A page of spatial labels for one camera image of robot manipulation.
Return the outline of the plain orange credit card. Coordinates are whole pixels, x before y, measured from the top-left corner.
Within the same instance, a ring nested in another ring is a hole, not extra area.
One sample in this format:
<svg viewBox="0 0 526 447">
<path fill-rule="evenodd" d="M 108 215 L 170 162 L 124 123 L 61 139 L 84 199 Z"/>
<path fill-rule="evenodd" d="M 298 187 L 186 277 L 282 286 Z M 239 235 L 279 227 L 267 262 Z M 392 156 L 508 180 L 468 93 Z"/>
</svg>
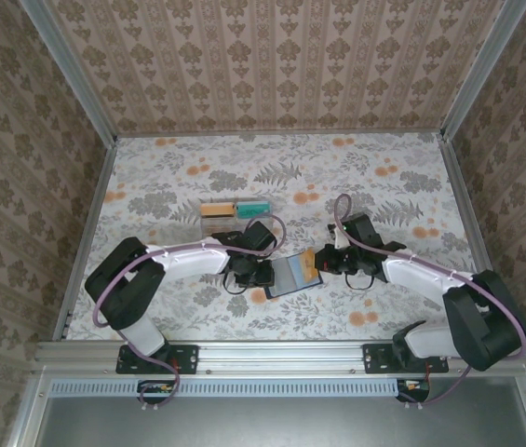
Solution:
<svg viewBox="0 0 526 447">
<path fill-rule="evenodd" d="M 312 249 L 303 251 L 299 256 L 299 262 L 305 282 L 310 282 L 318 278 L 318 271 L 315 266 L 315 253 Z"/>
</svg>

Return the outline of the navy blue card holder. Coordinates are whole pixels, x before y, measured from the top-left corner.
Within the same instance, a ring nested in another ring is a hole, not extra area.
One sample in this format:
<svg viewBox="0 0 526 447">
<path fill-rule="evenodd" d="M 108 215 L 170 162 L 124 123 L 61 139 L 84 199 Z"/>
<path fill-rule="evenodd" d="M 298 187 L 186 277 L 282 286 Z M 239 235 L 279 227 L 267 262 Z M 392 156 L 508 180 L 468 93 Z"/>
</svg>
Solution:
<svg viewBox="0 0 526 447">
<path fill-rule="evenodd" d="M 323 283 L 322 277 L 318 272 L 316 280 L 305 282 L 303 280 L 302 269 L 299 262 L 301 253 L 275 259 L 271 262 L 274 275 L 275 284 L 273 287 L 265 287 L 265 297 L 267 300 L 272 300 L 290 293 L 302 291 L 313 288 Z"/>
</svg>

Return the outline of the teal card with dark print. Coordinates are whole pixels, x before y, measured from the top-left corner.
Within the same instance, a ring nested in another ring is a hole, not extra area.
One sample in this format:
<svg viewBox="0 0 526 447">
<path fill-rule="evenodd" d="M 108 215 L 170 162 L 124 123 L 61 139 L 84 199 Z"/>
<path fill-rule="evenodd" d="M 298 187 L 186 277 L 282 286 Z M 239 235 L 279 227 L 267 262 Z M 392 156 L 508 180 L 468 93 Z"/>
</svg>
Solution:
<svg viewBox="0 0 526 447">
<path fill-rule="evenodd" d="M 268 201 L 238 201 L 236 203 L 237 219 L 251 219 L 270 212 L 271 204 Z"/>
</svg>

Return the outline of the clear acrylic card organizer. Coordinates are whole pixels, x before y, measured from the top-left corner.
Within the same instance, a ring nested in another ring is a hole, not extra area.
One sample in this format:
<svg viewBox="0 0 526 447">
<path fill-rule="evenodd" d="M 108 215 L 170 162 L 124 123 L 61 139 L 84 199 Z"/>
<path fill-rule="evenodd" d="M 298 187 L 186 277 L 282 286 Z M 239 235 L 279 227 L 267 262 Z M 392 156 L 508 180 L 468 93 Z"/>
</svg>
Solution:
<svg viewBox="0 0 526 447">
<path fill-rule="evenodd" d="M 260 200 L 247 200 L 247 199 L 238 199 L 238 200 L 226 200 L 226 201 L 216 201 L 216 202 L 233 202 L 236 204 L 238 201 L 260 201 Z M 273 227 L 272 219 L 269 217 L 270 213 L 265 213 L 259 216 L 256 216 L 251 219 L 237 219 L 236 215 L 231 217 L 217 217 L 217 218 L 203 218 L 200 215 L 200 227 L 201 233 L 204 237 L 212 236 L 215 233 L 226 233 L 232 231 L 243 231 L 249 224 L 253 224 L 256 218 L 261 217 L 263 223 L 269 227 Z"/>
</svg>

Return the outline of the orange card with brown stripe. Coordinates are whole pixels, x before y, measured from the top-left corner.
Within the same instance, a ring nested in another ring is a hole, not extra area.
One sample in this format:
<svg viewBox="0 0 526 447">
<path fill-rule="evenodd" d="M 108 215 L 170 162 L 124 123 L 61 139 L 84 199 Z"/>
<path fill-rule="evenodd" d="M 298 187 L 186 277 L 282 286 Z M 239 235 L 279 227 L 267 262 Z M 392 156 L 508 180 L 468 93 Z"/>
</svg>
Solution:
<svg viewBox="0 0 526 447">
<path fill-rule="evenodd" d="M 231 217 L 236 214 L 233 202 L 210 202 L 200 204 L 200 215 L 203 218 Z"/>
</svg>

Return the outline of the grey metal sheet panel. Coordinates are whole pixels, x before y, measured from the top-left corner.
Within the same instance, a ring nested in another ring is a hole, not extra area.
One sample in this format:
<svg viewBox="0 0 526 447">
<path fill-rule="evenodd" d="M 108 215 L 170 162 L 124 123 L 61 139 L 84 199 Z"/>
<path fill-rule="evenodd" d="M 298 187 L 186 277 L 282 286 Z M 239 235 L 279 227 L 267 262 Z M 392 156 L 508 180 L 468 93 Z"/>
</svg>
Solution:
<svg viewBox="0 0 526 447">
<path fill-rule="evenodd" d="M 392 399 L 54 399 L 36 447 L 526 447 L 526 420 L 504 406 Z"/>
</svg>

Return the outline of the aluminium front frame rail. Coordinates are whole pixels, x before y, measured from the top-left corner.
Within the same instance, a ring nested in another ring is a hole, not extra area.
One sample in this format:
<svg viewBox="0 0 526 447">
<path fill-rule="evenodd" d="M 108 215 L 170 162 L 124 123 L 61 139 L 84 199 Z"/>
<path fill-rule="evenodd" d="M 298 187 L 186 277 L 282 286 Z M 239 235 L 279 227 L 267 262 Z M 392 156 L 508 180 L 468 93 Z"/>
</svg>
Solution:
<svg viewBox="0 0 526 447">
<path fill-rule="evenodd" d="M 197 377 L 333 378 L 362 377 L 368 346 L 377 340 L 302 342 L 206 342 L 198 346 Z M 38 345 L 32 371 L 58 377 L 115 374 L 119 341 L 44 342 Z"/>
</svg>

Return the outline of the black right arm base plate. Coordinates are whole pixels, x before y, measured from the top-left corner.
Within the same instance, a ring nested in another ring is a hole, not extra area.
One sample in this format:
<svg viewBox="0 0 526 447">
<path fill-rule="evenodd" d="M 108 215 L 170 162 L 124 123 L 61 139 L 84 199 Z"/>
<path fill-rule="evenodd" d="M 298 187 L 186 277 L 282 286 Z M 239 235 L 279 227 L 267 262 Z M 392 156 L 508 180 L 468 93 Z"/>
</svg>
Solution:
<svg viewBox="0 0 526 447">
<path fill-rule="evenodd" d="M 366 374 L 384 373 L 447 373 L 449 364 L 440 357 L 417 358 L 406 347 L 393 343 L 362 346 Z"/>
</svg>

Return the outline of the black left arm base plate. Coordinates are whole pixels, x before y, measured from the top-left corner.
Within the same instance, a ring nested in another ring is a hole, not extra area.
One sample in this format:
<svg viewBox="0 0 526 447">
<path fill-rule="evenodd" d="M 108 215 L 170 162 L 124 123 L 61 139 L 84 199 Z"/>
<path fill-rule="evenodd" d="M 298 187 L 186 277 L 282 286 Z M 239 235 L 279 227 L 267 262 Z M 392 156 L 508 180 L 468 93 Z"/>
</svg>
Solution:
<svg viewBox="0 0 526 447">
<path fill-rule="evenodd" d="M 152 355 L 153 359 L 166 362 L 179 374 L 196 374 L 198 345 L 166 345 Z M 171 374 L 166 368 L 138 357 L 127 345 L 118 351 L 115 372 L 117 374 Z"/>
</svg>

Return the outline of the aluminium back rail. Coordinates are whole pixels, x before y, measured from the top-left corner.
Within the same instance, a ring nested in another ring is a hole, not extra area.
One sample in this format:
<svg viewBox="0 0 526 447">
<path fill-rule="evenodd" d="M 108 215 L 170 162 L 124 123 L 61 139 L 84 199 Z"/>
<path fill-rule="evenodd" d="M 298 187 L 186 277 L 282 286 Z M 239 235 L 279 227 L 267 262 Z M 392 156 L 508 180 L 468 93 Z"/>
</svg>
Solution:
<svg viewBox="0 0 526 447">
<path fill-rule="evenodd" d="M 171 138 L 171 137 L 217 137 L 217 136 L 285 136 L 285 135 L 359 135 L 359 134 L 406 134 L 406 133 L 431 133 L 442 134 L 441 129 L 419 128 L 419 129 L 259 129 L 259 130 L 217 130 L 199 132 L 151 132 L 151 133 L 119 133 L 116 138 Z"/>
</svg>

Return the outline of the aluminium side rail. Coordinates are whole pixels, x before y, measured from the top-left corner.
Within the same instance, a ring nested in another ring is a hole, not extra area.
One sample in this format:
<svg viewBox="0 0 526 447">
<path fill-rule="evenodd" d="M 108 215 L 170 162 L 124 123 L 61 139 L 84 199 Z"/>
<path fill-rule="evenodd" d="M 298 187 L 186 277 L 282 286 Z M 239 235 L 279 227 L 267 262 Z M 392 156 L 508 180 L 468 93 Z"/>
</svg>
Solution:
<svg viewBox="0 0 526 447">
<path fill-rule="evenodd" d="M 520 341 L 523 335 L 521 324 L 507 307 L 507 294 L 501 298 L 494 294 L 501 290 L 502 281 L 494 277 L 492 263 L 475 212 L 473 211 L 463 175 L 452 149 L 452 144 L 438 136 L 446 172 L 452 187 L 476 273 L 448 270 L 449 282 L 459 284 L 445 293 L 445 307 L 455 341 L 500 345 L 502 342 Z"/>
<path fill-rule="evenodd" d="M 69 277 L 68 285 L 63 296 L 61 311 L 59 313 L 58 321 L 53 332 L 52 340 L 56 342 L 65 340 L 69 331 L 75 302 L 80 292 L 81 282 L 87 265 L 88 256 L 90 254 L 91 244 L 99 221 L 101 208 L 106 196 L 108 183 L 114 169 L 116 153 L 117 149 L 116 145 L 114 144 L 106 151 L 105 154 L 101 173 L 88 210 L 87 221 L 80 239 L 76 256 L 74 258 L 74 264 Z"/>
</svg>

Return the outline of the aluminium corner post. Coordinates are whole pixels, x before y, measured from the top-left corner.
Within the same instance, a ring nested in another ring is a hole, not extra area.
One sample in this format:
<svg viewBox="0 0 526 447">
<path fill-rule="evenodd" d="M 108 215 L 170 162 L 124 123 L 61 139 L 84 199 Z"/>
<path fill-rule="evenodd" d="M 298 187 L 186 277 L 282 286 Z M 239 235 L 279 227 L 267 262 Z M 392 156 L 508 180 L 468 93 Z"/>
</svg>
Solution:
<svg viewBox="0 0 526 447">
<path fill-rule="evenodd" d="M 445 141 L 461 127 L 525 11 L 526 0 L 505 0 L 441 126 Z"/>
<path fill-rule="evenodd" d="M 81 60 L 75 56 L 72 45 L 66 41 L 46 1 L 20 0 L 20 2 L 105 148 L 112 149 L 115 146 L 117 134 L 112 120 L 105 113 L 97 90 L 90 85 Z"/>
</svg>

